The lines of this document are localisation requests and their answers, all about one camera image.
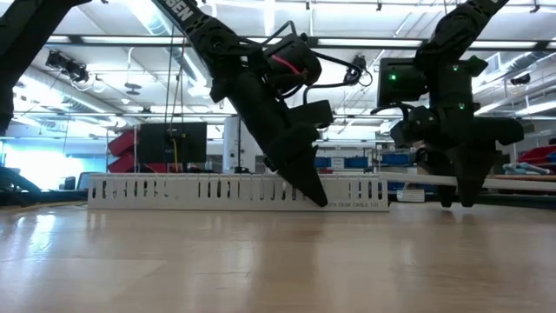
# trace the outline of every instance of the wooden floor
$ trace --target wooden floor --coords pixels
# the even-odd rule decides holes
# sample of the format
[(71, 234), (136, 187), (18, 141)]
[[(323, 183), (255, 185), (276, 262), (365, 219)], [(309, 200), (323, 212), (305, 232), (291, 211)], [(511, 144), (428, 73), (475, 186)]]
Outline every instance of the wooden floor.
[(0, 213), (0, 312), (554, 312), (556, 211)]

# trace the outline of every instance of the black monitor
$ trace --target black monitor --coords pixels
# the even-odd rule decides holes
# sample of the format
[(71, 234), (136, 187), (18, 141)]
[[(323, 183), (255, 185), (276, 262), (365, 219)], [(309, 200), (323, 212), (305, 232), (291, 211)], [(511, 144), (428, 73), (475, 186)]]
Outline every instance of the black monitor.
[(423, 72), (414, 67), (412, 58), (383, 57), (378, 85), (378, 108), (392, 103), (418, 101), (427, 92)]
[(146, 123), (138, 136), (139, 163), (202, 163), (207, 159), (207, 123)]

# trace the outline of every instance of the camera mounted on ceiling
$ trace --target camera mounted on ceiling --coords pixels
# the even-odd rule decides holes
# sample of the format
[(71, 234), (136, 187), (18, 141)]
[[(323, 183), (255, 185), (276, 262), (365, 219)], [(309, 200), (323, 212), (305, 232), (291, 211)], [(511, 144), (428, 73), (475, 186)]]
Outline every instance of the camera mounted on ceiling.
[(68, 57), (65, 57), (60, 51), (51, 51), (46, 59), (46, 66), (53, 70), (60, 70), (62, 74), (76, 83), (87, 83), (89, 81), (89, 72), (87, 65), (77, 63)]
[[(354, 66), (357, 66), (361, 71), (366, 70), (367, 68), (367, 61), (365, 61), (365, 56), (355, 56), (354, 61), (351, 63)], [(344, 76), (344, 83), (350, 82), (351, 84), (355, 85), (359, 82), (357, 77), (359, 77), (359, 73), (357, 73), (353, 68), (346, 69), (346, 75)]]

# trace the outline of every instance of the fluorescent light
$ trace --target fluorescent light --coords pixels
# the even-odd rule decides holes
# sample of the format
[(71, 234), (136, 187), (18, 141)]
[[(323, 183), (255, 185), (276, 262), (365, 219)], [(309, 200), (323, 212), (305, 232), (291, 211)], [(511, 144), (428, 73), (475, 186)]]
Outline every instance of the fluorescent light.
[(202, 86), (193, 86), (188, 89), (188, 93), (192, 97), (208, 97), (210, 95), (210, 88)]
[(556, 121), (556, 117), (528, 117), (527, 119), (533, 121)]
[(41, 124), (39, 122), (28, 117), (14, 117), (14, 121), (24, 123), (29, 126), (41, 127)]
[(488, 105), (486, 105), (486, 106), (484, 106), (484, 107), (478, 109), (478, 110), (475, 112), (475, 115), (481, 115), (481, 114), (490, 112), (490, 111), (492, 111), (492, 110), (498, 108), (499, 106), (500, 106), (500, 104), (497, 104), (497, 103), (488, 104)]
[[(83, 36), (84, 43), (114, 43), (114, 44), (171, 44), (171, 37), (124, 37), (124, 36)], [(174, 44), (183, 44), (185, 38), (174, 37)]]
[(550, 110), (550, 109), (554, 109), (556, 108), (556, 102), (549, 102), (549, 103), (543, 103), (543, 104), (535, 104), (535, 105), (531, 105), (526, 109), (523, 110), (519, 110), (517, 112), (515, 112), (515, 114), (518, 117), (524, 117), (524, 116), (528, 116), (531, 114), (535, 114), (535, 113), (539, 113), (545, 110)]
[(322, 38), (319, 45), (345, 45), (345, 46), (366, 46), (366, 47), (400, 47), (418, 48), (421, 40), (407, 39), (346, 39), (346, 38)]
[(512, 41), (476, 41), (471, 43), (470, 48), (475, 49), (528, 49), (536, 45), (536, 42), (512, 42)]
[(49, 43), (70, 43), (70, 38), (67, 36), (50, 36)]
[[(263, 41), (267, 40), (267, 38), (251, 37), (251, 38), (248, 38), (248, 40), (254, 41), (256, 43), (262, 43)], [(270, 39), (268, 44), (275, 44), (275, 43), (280, 42), (281, 40), (282, 40), (282, 38), (280, 38), (280, 37), (272, 38), (272, 39)]]

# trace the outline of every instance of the red object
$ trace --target red object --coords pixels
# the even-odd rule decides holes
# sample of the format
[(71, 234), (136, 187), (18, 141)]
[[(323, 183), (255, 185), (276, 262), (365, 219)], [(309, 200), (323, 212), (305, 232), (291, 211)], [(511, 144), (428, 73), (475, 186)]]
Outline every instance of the red object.
[(110, 173), (129, 173), (133, 171), (134, 163), (135, 158), (133, 157), (133, 151), (131, 151), (112, 162), (108, 166), (108, 170)]
[(164, 163), (149, 163), (147, 167), (150, 168), (155, 173), (166, 173), (166, 164)]
[(108, 150), (114, 157), (121, 157), (133, 151), (133, 130), (128, 130), (108, 144)]
[(525, 162), (532, 165), (547, 164), (551, 162), (548, 156), (554, 152), (556, 152), (556, 146), (535, 148), (521, 156), (518, 162)]

